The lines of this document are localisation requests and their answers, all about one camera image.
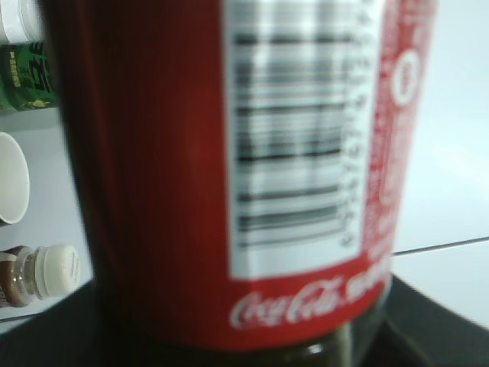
white barcode label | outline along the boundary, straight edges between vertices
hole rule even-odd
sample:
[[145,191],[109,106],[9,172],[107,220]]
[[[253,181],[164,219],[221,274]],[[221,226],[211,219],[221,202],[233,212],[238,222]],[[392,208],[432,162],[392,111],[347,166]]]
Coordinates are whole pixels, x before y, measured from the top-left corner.
[[381,2],[227,0],[230,272],[359,255]]

white bottle cap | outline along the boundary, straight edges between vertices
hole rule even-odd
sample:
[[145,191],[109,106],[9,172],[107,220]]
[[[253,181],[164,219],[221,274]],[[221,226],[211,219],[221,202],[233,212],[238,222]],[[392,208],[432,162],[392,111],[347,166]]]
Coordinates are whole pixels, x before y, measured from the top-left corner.
[[3,30],[11,44],[28,42],[29,36],[24,29],[19,0],[0,0]]
[[21,16],[29,41],[42,41],[44,39],[43,23],[37,0],[21,0]]
[[71,245],[40,247],[35,272],[41,299],[69,294],[79,284],[78,252]]

plastic bottle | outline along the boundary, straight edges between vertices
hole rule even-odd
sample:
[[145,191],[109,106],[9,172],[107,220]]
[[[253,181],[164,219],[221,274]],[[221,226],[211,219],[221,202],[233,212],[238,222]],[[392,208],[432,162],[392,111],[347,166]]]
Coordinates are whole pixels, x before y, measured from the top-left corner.
[[18,246],[0,252],[0,307],[64,296],[79,284],[78,253],[70,245]]
[[0,44],[43,40],[37,0],[0,0]]
[[57,105],[43,42],[0,47],[0,110],[30,111]]
[[436,2],[40,3],[108,361],[359,363]]

white cup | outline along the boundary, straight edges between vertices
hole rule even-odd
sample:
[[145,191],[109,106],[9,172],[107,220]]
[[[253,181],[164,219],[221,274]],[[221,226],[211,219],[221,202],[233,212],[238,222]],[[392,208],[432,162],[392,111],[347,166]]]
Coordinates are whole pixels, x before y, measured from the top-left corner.
[[19,222],[29,205],[28,164],[16,140],[0,132],[0,226]]

green bottle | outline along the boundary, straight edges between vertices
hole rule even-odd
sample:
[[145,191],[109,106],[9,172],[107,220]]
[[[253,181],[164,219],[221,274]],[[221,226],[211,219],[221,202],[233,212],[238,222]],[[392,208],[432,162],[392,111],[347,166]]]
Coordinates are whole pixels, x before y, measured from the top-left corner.
[[0,47],[0,110],[57,106],[44,42]]

